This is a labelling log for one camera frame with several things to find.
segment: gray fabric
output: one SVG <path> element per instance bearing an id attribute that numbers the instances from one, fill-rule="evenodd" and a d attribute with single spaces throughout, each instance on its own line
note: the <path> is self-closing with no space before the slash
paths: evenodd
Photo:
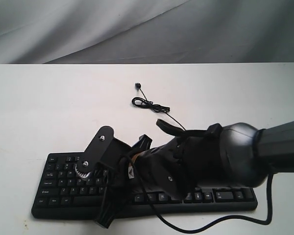
<path id="1" fill-rule="evenodd" d="M 0 63 L 47 62 L 294 62 L 294 0 L 0 0 Z"/>
<path id="2" fill-rule="evenodd" d="M 294 62 L 294 0 L 192 0 L 51 63 Z"/>

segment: black cable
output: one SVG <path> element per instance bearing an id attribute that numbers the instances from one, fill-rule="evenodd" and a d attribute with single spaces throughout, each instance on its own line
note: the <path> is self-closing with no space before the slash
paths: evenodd
<path id="1" fill-rule="evenodd" d="M 135 87 L 136 87 L 136 89 L 138 89 L 138 90 L 141 91 L 141 93 L 143 94 L 144 98 L 134 97 L 132 99 L 132 104 L 134 106 L 136 106 L 138 108 L 142 108 L 142 109 L 151 109 L 155 113 L 164 113 L 164 114 L 168 115 L 170 118 L 172 118 L 177 124 L 179 124 L 184 131 L 186 131 L 186 129 L 184 128 L 184 126 L 182 126 L 181 123 L 179 123 L 175 118 L 173 118 L 170 114 L 168 114 L 168 112 L 170 112 L 170 107 L 162 106 L 160 104 L 153 104 L 152 101 L 150 101 L 150 100 L 148 100 L 146 98 L 144 92 L 141 89 L 141 84 L 140 83 L 135 83 Z"/>
<path id="2" fill-rule="evenodd" d="M 185 229 L 181 229 L 173 224 L 171 224 L 170 222 L 166 221 L 162 216 L 161 214 L 159 214 L 159 212 L 157 211 L 157 209 L 155 208 L 155 206 L 153 205 L 153 203 L 151 202 L 151 200 L 149 199 L 148 197 L 148 194 L 145 190 L 145 187 L 144 187 L 144 184 L 143 184 L 143 181 L 142 181 L 142 178 L 140 176 L 140 173 L 139 171 L 137 170 L 135 164 L 133 163 L 132 159 L 129 157 L 129 156 L 124 156 L 125 158 L 127 158 L 129 160 L 129 162 L 132 164 L 133 168 L 134 168 L 134 171 L 136 172 L 136 176 L 138 178 L 138 182 L 142 188 L 142 191 L 144 193 L 144 196 L 147 198 L 148 200 L 148 203 L 151 207 L 151 209 L 153 210 L 154 214 L 164 223 L 166 224 L 167 226 L 169 226 L 170 228 L 180 232 L 180 233 L 184 233 L 184 234 L 197 234 L 197 233 L 200 233 L 200 232 L 203 232 L 209 228 L 211 228 L 212 226 L 220 223 L 220 222 L 223 222 L 225 220 L 228 220 L 228 219 L 242 219 L 242 220 L 247 220 L 247 221 L 250 221 L 250 222 L 253 222 L 253 223 L 256 223 L 256 224 L 260 224 L 260 225 L 268 225 L 271 223 L 272 221 L 272 179 L 273 179 L 273 174 L 270 173 L 268 175 L 268 179 L 267 179 L 267 207 L 268 207 L 268 213 L 267 213 L 267 218 L 266 220 L 260 220 L 260 219 L 255 219 L 255 218 L 251 218 L 251 217 L 248 217 L 248 216 L 244 216 L 244 215 L 227 215 L 227 216 L 224 216 L 224 217 L 221 217 L 219 219 L 216 219 L 214 221 L 212 221 L 211 223 L 199 228 L 199 229 L 194 229 L 194 230 L 185 230 Z"/>

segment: spacebar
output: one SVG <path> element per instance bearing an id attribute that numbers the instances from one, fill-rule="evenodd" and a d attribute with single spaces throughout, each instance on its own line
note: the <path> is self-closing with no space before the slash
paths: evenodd
<path id="1" fill-rule="evenodd" d="M 75 206 L 100 206 L 102 196 L 89 196 L 89 197 L 75 197 L 73 205 Z"/>

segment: white tabletop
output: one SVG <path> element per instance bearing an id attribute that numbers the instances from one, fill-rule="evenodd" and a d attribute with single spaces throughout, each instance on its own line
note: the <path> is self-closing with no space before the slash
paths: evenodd
<path id="1" fill-rule="evenodd" d="M 146 96 L 171 107 L 188 129 L 247 122 L 268 128 L 294 120 L 294 63 L 203 65 L 0 65 L 0 235 L 178 234 L 156 217 L 115 220 L 103 229 L 92 221 L 45 221 L 30 214 L 48 153 L 84 151 L 97 130 L 110 125 L 133 144 L 141 134 L 152 146 L 170 136 L 157 128 L 164 114 L 134 108 L 140 82 Z M 265 185 L 259 205 L 241 214 L 267 215 Z M 165 215 L 173 224 L 199 228 L 228 213 Z M 206 235 L 294 235 L 294 174 L 273 179 L 273 221 L 222 222 Z"/>

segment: black keyboard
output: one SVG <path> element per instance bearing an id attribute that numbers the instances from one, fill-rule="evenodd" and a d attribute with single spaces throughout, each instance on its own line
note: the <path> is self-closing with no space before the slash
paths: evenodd
<path id="1" fill-rule="evenodd" d="M 87 182 L 77 178 L 74 164 L 83 153 L 51 153 L 31 210 L 35 218 L 88 220 L 99 211 L 106 171 Z M 256 209 L 258 202 L 251 188 L 195 188 L 183 201 L 164 192 L 148 194 L 161 214 L 189 212 L 233 212 Z M 142 194 L 133 195 L 116 218 L 154 215 Z"/>

